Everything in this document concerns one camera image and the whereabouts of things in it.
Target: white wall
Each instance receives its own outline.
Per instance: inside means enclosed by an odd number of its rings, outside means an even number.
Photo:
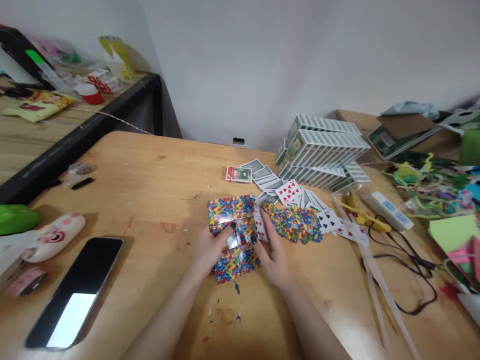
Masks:
[[[102,59],[101,35],[115,35],[139,70],[161,74],[145,15],[138,0],[2,1],[0,23],[24,34],[69,41]]]
[[[298,112],[480,93],[476,0],[139,0],[184,138],[274,151]]]

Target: yellow paper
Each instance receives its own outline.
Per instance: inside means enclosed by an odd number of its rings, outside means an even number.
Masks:
[[[449,217],[430,221],[430,235],[444,252],[457,250],[472,236],[479,236],[474,215]]]

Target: black cable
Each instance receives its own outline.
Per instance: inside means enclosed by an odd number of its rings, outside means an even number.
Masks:
[[[388,221],[381,215],[377,215],[375,216],[375,219],[381,217],[382,218],[382,221],[386,224],[389,224]],[[430,261],[427,261],[425,259],[422,259],[419,254],[415,251],[415,249],[413,248],[413,246],[410,244],[410,242],[408,241],[408,239],[402,234],[400,233],[399,231],[395,230],[393,227],[391,227],[397,234],[399,234],[403,241],[405,241],[405,243],[407,244],[407,246],[410,248],[411,252],[413,253],[410,254],[407,250],[405,250],[395,239],[394,237],[392,236],[392,233],[391,232],[387,232],[386,235],[396,244],[396,246],[394,245],[391,245],[391,244],[388,244],[386,242],[380,242],[378,240],[375,240],[372,236],[372,226],[374,225],[374,223],[372,222],[372,224],[368,227],[368,236],[370,237],[370,239],[372,239],[374,242],[380,244],[380,245],[384,245],[384,246],[388,246],[390,248],[394,248],[394,249],[397,249],[397,250],[400,250],[402,252],[404,252],[411,260],[411,262],[415,265],[416,269],[411,267],[410,265],[408,265],[405,261],[403,261],[401,258],[399,258],[398,256],[396,255],[393,255],[393,254],[388,254],[388,253],[383,253],[383,254],[378,254],[378,255],[374,255],[373,258],[374,259],[380,259],[380,258],[392,258],[396,261],[398,261],[402,266],[406,267],[407,269],[409,269],[411,272],[413,272],[414,274],[417,274],[418,276],[420,276],[423,280],[425,280],[425,282],[428,284],[428,286],[433,290],[433,298],[431,300],[428,300],[426,302],[423,302],[421,303],[416,309],[412,310],[412,311],[406,311],[404,310],[396,301],[395,301],[395,304],[397,306],[397,308],[404,314],[407,314],[407,315],[412,315],[412,316],[415,316],[415,315],[418,315],[420,314],[429,304],[432,304],[434,303],[435,301],[437,301],[437,298],[438,298],[438,294],[437,294],[437,291],[435,290],[435,288],[432,286],[432,284],[430,284],[429,282],[429,279],[432,279],[434,277],[434,275],[432,274],[432,271],[431,270],[434,270],[435,269],[435,264],[430,262]],[[365,264],[364,264],[364,258],[362,257],[361,260],[361,267],[363,268],[363,270],[367,271],[367,269],[365,268]],[[424,267],[426,269],[426,274],[420,269],[420,266],[421,267]],[[375,284],[380,287],[380,284],[378,283],[378,281],[373,278],[373,281],[375,282]]]

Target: black metal table frame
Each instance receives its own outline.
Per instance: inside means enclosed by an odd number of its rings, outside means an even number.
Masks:
[[[153,110],[153,133],[162,136],[162,83],[158,74],[148,73],[101,111],[124,119],[150,94]],[[70,164],[78,160],[118,124],[119,121],[110,116],[94,114],[1,185],[0,204],[28,205],[45,190],[47,182],[63,174]]]

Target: red cup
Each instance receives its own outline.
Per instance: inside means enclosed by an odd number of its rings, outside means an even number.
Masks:
[[[90,105],[102,104],[105,99],[95,86],[89,83],[84,83],[75,86],[75,91]]]

